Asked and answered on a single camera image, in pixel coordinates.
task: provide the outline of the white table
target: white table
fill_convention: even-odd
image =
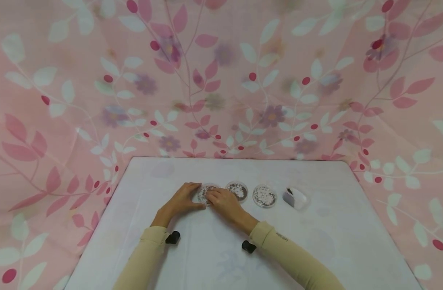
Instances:
[[[111,289],[157,209],[184,182],[224,187],[233,180],[248,186],[245,210],[308,250],[346,290],[421,289],[344,162],[135,157],[66,290]],[[252,190],[258,184],[276,190],[274,207],[255,205]],[[311,192],[311,204],[303,213],[282,200],[288,186]],[[246,236],[210,208],[181,218],[171,230],[179,231],[181,239],[167,246],[155,288],[149,289],[301,289],[260,250],[250,255],[243,251]]]

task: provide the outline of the pink floral backdrop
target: pink floral backdrop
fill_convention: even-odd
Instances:
[[[63,288],[132,156],[343,160],[443,290],[443,0],[0,1],[0,290]]]

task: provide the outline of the sample in petri dish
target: sample in petri dish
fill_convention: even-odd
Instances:
[[[197,190],[197,199],[200,203],[205,204],[207,207],[210,206],[210,203],[207,201],[207,198],[205,195],[207,194],[207,191],[210,189],[218,188],[219,186],[214,183],[205,183],[202,184],[199,189]]]
[[[226,189],[234,193],[239,202],[243,202],[247,198],[248,194],[247,186],[240,181],[231,181],[226,186]]]
[[[266,184],[261,184],[254,188],[252,193],[253,201],[259,207],[272,207],[276,203],[276,192]]]

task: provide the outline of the beige sleeve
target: beige sleeve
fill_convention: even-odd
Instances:
[[[159,262],[169,236],[166,228],[151,226],[142,233],[139,244],[115,282],[113,290],[145,290]]]
[[[250,238],[306,290],[345,290],[328,268],[267,222],[258,223]]]

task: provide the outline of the clear plastic container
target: clear plastic container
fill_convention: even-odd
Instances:
[[[219,188],[218,184],[215,183],[205,183],[202,184],[199,189],[197,190],[197,199],[200,203],[205,204],[207,207],[210,206],[210,202],[207,201],[207,198],[205,197],[207,191],[212,189],[213,187]]]
[[[304,189],[288,187],[283,193],[283,201],[295,210],[304,211],[310,205],[310,195]]]
[[[255,187],[252,198],[256,205],[264,208],[272,207],[277,201],[276,192],[266,184]]]
[[[247,186],[240,181],[231,181],[227,184],[226,189],[234,193],[239,202],[245,201],[249,193]]]

